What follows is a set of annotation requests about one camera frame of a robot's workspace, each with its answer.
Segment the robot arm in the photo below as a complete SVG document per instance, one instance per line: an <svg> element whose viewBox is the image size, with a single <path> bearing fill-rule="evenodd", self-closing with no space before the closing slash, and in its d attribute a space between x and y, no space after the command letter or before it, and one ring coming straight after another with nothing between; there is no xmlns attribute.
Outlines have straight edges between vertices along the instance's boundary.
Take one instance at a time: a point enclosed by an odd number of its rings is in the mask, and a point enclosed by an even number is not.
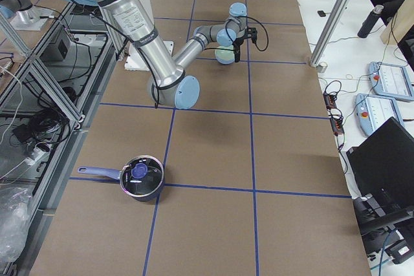
<svg viewBox="0 0 414 276"><path fill-rule="evenodd" d="M229 17L221 25L201 26L183 48L172 56L148 16L140 0L68 0L77 5L98 6L110 13L117 25L114 30L123 35L140 54L151 72L147 91L156 105L177 109L192 108L200 93L196 77L186 74L186 68L206 49L216 42L230 47L234 62L239 61L240 46L245 40L256 41L257 31L247 25L247 8L234 3Z"/></svg>

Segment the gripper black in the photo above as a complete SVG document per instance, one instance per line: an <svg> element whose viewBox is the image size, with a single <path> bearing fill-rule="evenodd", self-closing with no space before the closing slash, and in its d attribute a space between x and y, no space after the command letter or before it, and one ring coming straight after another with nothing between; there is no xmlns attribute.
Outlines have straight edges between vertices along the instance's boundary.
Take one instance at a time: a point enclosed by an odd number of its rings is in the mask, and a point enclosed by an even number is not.
<svg viewBox="0 0 414 276"><path fill-rule="evenodd" d="M255 27L246 27L241 31L233 42L234 46L234 59L235 62L240 62L241 50L240 46L246 41L251 40L253 44L257 44L257 29Z"/></svg>

